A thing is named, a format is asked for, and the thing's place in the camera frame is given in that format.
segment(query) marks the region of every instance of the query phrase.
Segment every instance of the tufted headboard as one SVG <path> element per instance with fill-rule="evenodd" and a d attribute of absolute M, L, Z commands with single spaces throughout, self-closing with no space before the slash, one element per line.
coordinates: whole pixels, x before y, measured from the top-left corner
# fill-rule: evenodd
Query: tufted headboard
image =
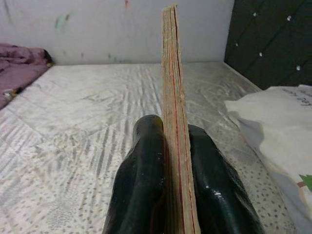
<path fill-rule="evenodd" d="M 312 85 L 311 12 L 312 0 L 235 0 L 225 62 L 261 89 Z"/>

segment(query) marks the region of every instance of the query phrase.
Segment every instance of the purple blanket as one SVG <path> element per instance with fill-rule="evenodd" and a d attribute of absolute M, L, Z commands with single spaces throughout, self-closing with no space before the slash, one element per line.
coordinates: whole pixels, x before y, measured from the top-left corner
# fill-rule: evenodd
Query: purple blanket
<path fill-rule="evenodd" d="M 50 67 L 50 56 L 40 48 L 0 43 L 0 110 Z"/>

